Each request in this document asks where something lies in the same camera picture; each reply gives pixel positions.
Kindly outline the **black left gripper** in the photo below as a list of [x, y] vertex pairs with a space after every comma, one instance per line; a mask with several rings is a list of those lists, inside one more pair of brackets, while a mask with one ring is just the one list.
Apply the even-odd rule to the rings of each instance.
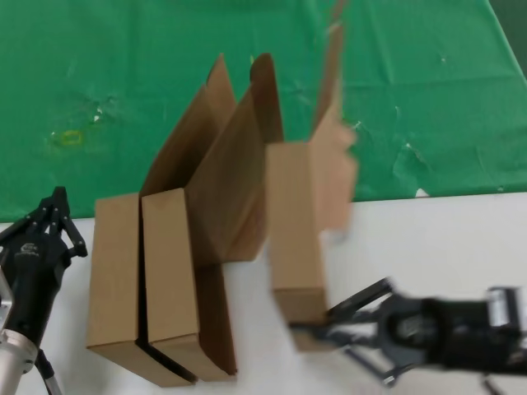
[[[72, 247], [46, 230], [50, 235], [65, 231]], [[14, 296], [6, 328], [40, 342], [70, 257], [87, 256], [85, 240], [68, 216], [66, 188], [56, 187], [34, 211], [3, 230], [1, 246], [2, 270]]]

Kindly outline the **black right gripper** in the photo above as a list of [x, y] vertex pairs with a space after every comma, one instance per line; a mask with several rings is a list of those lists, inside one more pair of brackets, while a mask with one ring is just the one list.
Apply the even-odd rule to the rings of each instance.
[[[376, 323], [377, 337], [339, 327], [293, 323], [289, 328], [318, 348], [332, 348], [360, 365], [385, 387], [393, 387], [402, 370], [438, 368], [484, 374], [524, 374], [525, 326], [510, 296], [483, 301], [409, 299], [390, 296], [380, 308], [364, 309], [394, 288], [388, 277], [335, 305], [332, 324]], [[381, 349], [394, 368], [382, 371], [359, 353], [358, 346]]]

